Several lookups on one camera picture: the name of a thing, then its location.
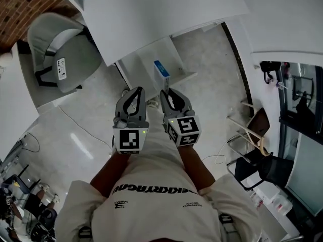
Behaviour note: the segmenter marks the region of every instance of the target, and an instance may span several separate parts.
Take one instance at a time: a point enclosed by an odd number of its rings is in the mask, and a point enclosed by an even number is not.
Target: white cable
[[[85,130],[83,127],[81,127],[74,119],[72,119],[69,115],[67,115],[64,110],[62,110],[62,108],[60,106],[58,106],[60,108],[60,110],[69,118],[71,119],[79,128],[83,129],[85,132],[87,132],[90,136],[92,136],[93,138],[96,138],[97,140],[99,140],[100,142],[104,143],[105,145],[108,146],[108,148],[111,150],[111,153],[112,153],[112,149],[111,147],[105,142],[105,141],[102,141],[101,139],[99,139],[98,137],[95,137],[94,135],[90,134],[87,130]]]
[[[231,137],[231,138],[227,139],[227,140],[226,140],[226,142],[225,142],[225,143],[223,143],[223,145],[222,145],[222,147],[221,147],[221,149],[220,149],[220,151],[218,152],[218,154],[217,154],[217,155],[207,156],[206,158],[202,159],[202,162],[203,162],[205,159],[207,159],[207,158],[210,158],[210,157],[216,157],[216,159],[215,159],[215,161],[214,161],[214,163],[215,163],[216,165],[221,165],[221,164],[225,163],[225,162],[227,161],[227,157],[226,157],[225,155],[219,155],[219,154],[220,154],[220,152],[223,150],[223,148],[224,148],[224,146],[227,144],[227,142],[228,142],[228,141],[230,141],[231,139],[233,139],[233,138],[237,137],[237,136],[239,136],[239,135],[235,135],[235,136],[233,136],[233,137]],[[218,157],[224,157],[224,161],[222,161],[221,163],[217,163],[217,159],[218,159]]]

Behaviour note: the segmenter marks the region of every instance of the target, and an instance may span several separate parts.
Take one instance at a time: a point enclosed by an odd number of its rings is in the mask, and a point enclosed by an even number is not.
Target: person
[[[13,220],[8,228],[8,234],[12,241],[21,241],[28,237],[28,233],[31,227],[31,221],[34,218],[38,218],[42,212],[47,209],[54,209],[55,203],[60,201],[57,194],[54,195],[53,199],[44,205],[41,200],[43,199],[46,191],[49,189],[49,185],[40,183],[40,190],[34,194],[29,194],[26,204],[24,206],[24,216],[21,215],[15,202],[11,202],[11,209],[13,212]]]
[[[234,177],[215,181],[192,146],[176,147],[158,97],[146,111],[140,154],[115,152],[90,184],[71,183],[55,222],[57,242],[84,241],[85,227],[94,242],[224,241],[221,214],[232,218],[240,241],[258,241],[257,210]]]

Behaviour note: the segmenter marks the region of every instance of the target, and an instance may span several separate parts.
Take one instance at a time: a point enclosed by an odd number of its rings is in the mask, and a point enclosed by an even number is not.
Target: label on chair
[[[66,79],[65,58],[57,60],[57,73],[59,75],[59,80]]]

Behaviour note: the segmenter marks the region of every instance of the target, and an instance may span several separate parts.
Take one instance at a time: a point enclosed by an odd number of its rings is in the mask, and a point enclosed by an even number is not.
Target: gray chair
[[[63,31],[80,30],[57,51],[49,51],[53,40]],[[102,58],[85,26],[55,13],[45,13],[32,22],[28,29],[28,44],[33,58],[34,72],[40,86],[58,87],[66,93],[80,86],[100,66]],[[45,56],[52,56],[51,67],[44,67]],[[65,59],[66,77],[59,80],[58,60]],[[42,81],[50,72],[54,82]]]

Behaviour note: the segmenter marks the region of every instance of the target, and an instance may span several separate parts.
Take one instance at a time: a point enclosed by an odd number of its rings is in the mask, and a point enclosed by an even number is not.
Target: brick wall
[[[10,51],[18,39],[27,41],[29,25],[44,12],[79,13],[68,0],[0,0],[0,53]]]

